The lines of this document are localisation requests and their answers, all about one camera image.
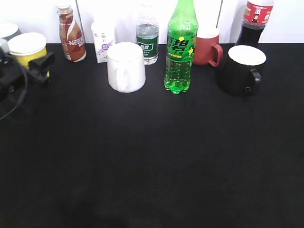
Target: water bottle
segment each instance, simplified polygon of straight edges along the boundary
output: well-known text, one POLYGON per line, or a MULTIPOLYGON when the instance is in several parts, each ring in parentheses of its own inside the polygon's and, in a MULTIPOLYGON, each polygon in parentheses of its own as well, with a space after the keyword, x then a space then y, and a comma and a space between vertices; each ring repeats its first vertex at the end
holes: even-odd
POLYGON ((141 3, 136 25, 136 42, 142 47, 145 65, 151 65, 158 58, 159 25, 151 1, 141 3))

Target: sprite bottle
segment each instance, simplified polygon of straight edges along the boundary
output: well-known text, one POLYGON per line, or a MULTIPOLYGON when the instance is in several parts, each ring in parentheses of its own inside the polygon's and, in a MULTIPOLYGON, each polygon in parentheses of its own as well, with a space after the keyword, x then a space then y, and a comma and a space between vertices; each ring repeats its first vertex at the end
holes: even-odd
POLYGON ((179 0, 168 25, 165 88, 173 94, 186 92, 198 32, 193 0, 179 0))

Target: bottle cap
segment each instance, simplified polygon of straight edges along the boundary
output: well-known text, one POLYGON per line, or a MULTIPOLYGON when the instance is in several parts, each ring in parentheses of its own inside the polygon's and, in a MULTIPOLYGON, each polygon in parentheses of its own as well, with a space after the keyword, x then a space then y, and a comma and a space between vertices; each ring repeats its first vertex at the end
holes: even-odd
POLYGON ((68 0, 58 0, 56 3, 58 9, 65 10, 71 7, 70 1, 68 0))

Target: brown bottle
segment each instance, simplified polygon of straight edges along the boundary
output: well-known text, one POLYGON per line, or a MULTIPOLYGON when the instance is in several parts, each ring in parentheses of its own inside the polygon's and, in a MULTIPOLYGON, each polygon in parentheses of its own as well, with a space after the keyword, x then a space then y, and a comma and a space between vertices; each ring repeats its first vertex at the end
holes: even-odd
POLYGON ((57 5, 60 21, 60 39, 66 59, 79 62, 86 57, 86 47, 80 27, 70 5, 57 5))

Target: paper cup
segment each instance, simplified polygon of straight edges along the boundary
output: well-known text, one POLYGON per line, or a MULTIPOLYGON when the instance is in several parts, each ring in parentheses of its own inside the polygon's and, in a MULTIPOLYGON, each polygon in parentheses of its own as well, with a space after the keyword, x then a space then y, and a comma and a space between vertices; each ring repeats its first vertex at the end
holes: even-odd
POLYGON ((29 67, 29 61, 47 54, 47 39, 40 33, 24 33, 12 38, 9 42, 10 54, 23 66, 29 67))

